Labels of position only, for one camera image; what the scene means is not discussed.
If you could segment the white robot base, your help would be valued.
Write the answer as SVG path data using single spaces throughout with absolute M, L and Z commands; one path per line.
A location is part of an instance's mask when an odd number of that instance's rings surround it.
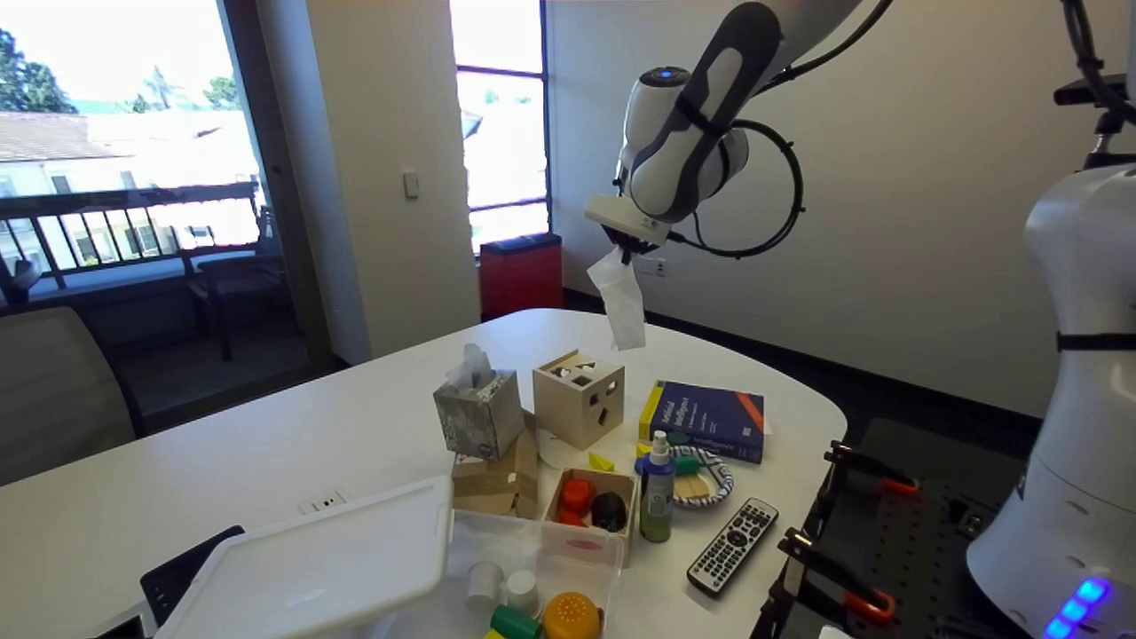
M 1028 246 L 1056 300 L 1058 381 L 967 568 L 1030 639 L 1136 639 L 1136 168 L 1056 182 Z

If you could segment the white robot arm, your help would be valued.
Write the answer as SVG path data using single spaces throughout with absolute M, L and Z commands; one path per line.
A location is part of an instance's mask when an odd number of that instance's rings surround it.
M 803 186 L 794 148 L 776 126 L 744 122 L 744 106 L 842 58 L 890 0 L 876 0 L 835 50 L 811 58 L 856 7 L 861 0 L 738 0 L 693 70 L 651 67 L 631 83 L 615 194 L 587 206 L 623 263 L 680 240 L 680 223 L 749 163 L 749 130 L 768 136 L 790 161 L 791 186 Z

